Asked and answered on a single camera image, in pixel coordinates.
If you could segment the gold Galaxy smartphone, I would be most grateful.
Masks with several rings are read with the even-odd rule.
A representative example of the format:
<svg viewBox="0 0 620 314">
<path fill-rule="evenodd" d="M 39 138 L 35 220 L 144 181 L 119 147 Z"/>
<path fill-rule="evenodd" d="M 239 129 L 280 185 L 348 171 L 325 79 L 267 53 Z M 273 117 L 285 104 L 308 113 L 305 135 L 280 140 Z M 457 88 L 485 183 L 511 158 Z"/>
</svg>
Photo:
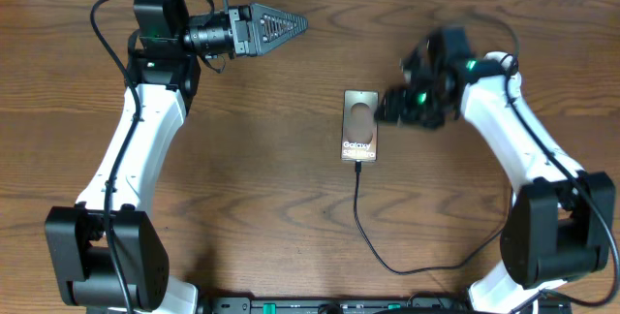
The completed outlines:
<svg viewBox="0 0 620 314">
<path fill-rule="evenodd" d="M 377 91 L 344 92 L 340 157 L 343 161 L 375 162 L 378 156 Z"/>
</svg>

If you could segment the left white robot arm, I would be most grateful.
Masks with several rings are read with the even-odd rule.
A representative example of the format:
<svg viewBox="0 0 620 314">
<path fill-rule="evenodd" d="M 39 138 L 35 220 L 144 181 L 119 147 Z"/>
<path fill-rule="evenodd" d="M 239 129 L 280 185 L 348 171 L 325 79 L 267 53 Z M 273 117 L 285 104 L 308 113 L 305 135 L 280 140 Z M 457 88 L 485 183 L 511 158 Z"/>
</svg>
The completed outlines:
<svg viewBox="0 0 620 314">
<path fill-rule="evenodd" d="M 170 273 L 150 216 L 171 142 L 216 59 L 256 57 L 303 34 L 304 16 L 258 3 L 191 16 L 185 0 L 134 0 L 138 28 L 118 67 L 124 106 L 105 157 L 46 242 L 63 302 L 90 313 L 201 313 L 197 286 Z"/>
</svg>

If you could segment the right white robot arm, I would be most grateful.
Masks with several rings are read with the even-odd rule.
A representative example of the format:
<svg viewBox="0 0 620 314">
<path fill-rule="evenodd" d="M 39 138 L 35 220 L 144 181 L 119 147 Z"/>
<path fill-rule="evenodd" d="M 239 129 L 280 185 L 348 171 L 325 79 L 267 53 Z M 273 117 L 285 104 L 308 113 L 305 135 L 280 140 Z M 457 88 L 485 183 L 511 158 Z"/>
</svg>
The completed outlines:
<svg viewBox="0 0 620 314">
<path fill-rule="evenodd" d="M 618 269 L 612 232 L 615 186 L 590 173 L 549 135 L 521 94 L 516 52 L 477 57 L 465 30 L 431 31 L 402 61 L 406 82 L 389 89 L 378 121 L 428 130 L 449 116 L 483 137 L 511 184 L 499 233 L 500 262 L 467 292 L 479 313 L 538 313 L 570 304 L 561 287 L 606 267 Z"/>
</svg>

